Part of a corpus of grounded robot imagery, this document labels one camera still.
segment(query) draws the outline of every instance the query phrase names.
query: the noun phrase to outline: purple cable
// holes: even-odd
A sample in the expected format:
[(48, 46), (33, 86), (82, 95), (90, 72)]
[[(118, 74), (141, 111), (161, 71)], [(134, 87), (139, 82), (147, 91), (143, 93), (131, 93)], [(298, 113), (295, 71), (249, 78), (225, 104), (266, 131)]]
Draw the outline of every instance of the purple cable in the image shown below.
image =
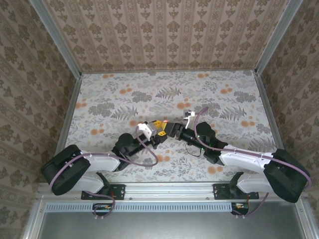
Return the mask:
[(272, 158), (272, 157), (269, 157), (269, 156), (262, 156), (260, 154), (257, 154), (257, 153), (250, 153), (250, 152), (245, 152), (245, 151), (242, 151), (242, 150), (234, 150), (234, 149), (229, 149), (229, 148), (214, 148), (214, 147), (210, 147), (208, 146), (207, 144), (205, 144), (203, 141), (200, 140), (200, 138), (198, 137), (198, 134), (197, 134), (197, 130), (196, 130), (196, 126), (197, 126), (197, 121), (200, 117), (201, 114), (203, 114), (204, 112), (208, 111), (208, 107), (204, 107), (198, 114), (197, 114), (197, 117), (195, 119), (195, 122), (194, 122), (194, 132), (195, 132), (195, 136), (196, 136), (196, 139), (198, 140), (198, 142), (200, 142), (200, 144), (202, 144), (203, 146), (205, 146), (206, 148), (209, 148), (209, 149), (212, 149), (212, 150), (217, 150), (217, 151), (226, 151), (226, 152), (236, 152), (236, 153), (242, 153), (242, 154), (246, 154), (246, 155), (249, 155), (249, 156), (253, 156), (253, 157), (258, 157), (258, 158), (266, 158), (266, 159), (269, 159), (269, 160), (272, 160), (276, 163), (280, 163), (282, 165), (285, 165), (287, 167), (290, 167), (294, 170), (296, 170), (297, 172), (301, 173), (307, 180), (308, 180), (308, 186), (305, 187), (305, 190), (311, 188), (311, 186), (313, 185), (312, 184), (312, 181), (311, 181), (311, 178), (304, 172), (302, 171), (301, 169), (299, 169), (298, 167), (292, 165), (292, 164), (289, 164), (289, 163), (286, 163), (284, 161), (281, 161), (281, 160), (278, 160), (276, 158)]
[(148, 152), (151, 153), (151, 155), (154, 156), (155, 158), (155, 163), (153, 164), (140, 164), (140, 163), (135, 163), (135, 162), (132, 162), (132, 161), (129, 161), (125, 158), (121, 158), (121, 157), (118, 157), (116, 155), (113, 155), (113, 154), (109, 154), (109, 153), (83, 153), (83, 154), (80, 154), (74, 158), (72, 158), (69, 162), (67, 162), (58, 172), (57, 174), (53, 177), (53, 179), (51, 180), (50, 182), (50, 191), (52, 191), (52, 187), (53, 187), (53, 184), (55, 183), (56, 179), (63, 173), (63, 171), (69, 167), (73, 162), (75, 162), (76, 160), (78, 160), (79, 158), (82, 158), (82, 157), (85, 157), (85, 156), (109, 156), (109, 157), (112, 157), (112, 158), (115, 158), (117, 160), (121, 160), (121, 161), (124, 161), (124, 162), (127, 162), (129, 164), (134, 164), (134, 165), (137, 165), (137, 166), (141, 166), (141, 167), (153, 167), (155, 165), (157, 165), (159, 163), (159, 159), (158, 157), (154, 154), (154, 152), (151, 151), (151, 149), (149, 147), (146, 146), (146, 144), (144, 144), (140, 137), (138, 136), (138, 132), (139, 132), (139, 128), (136, 127), (135, 129), (135, 134), (136, 134), (136, 138), (138, 139), (138, 141), (141, 143), (141, 145), (143, 145)]
[(242, 216), (242, 217), (249, 217), (249, 216), (251, 216), (251, 215), (254, 215), (254, 214), (261, 208), (261, 206), (263, 205), (263, 203), (264, 203), (265, 200), (267, 199), (268, 195), (269, 195), (269, 193), (266, 193), (264, 199), (261, 201), (261, 203), (258, 205), (258, 207), (257, 207), (255, 210), (253, 210), (252, 212), (247, 213), (246, 215), (242, 215), (240, 212), (238, 212), (238, 211), (236, 211), (236, 210), (234, 210), (234, 209), (233, 209), (233, 212), (237, 213), (238, 215), (240, 215), (240, 216)]
[[(86, 192), (87, 194), (91, 195), (91, 196), (103, 197), (103, 198), (108, 198), (108, 199), (111, 199), (111, 200), (112, 200), (112, 207), (111, 207), (111, 209), (107, 212), (107, 214), (103, 215), (103, 217), (107, 217), (107, 216), (114, 210), (114, 208), (115, 208), (115, 199), (114, 199), (114, 198), (112, 198), (112, 197), (110, 197), (110, 196), (108, 196), (108, 195), (91, 193), (91, 192), (89, 192), (89, 191), (85, 191), (85, 192)], [(95, 205), (95, 208), (94, 208), (94, 211), (93, 211), (94, 216), (96, 216), (97, 218), (101, 218), (100, 216), (98, 216), (98, 215), (96, 214), (96, 210), (97, 210), (98, 208), (100, 208), (100, 207), (103, 207), (103, 206), (105, 206), (105, 205), (103, 205), (103, 204)]]

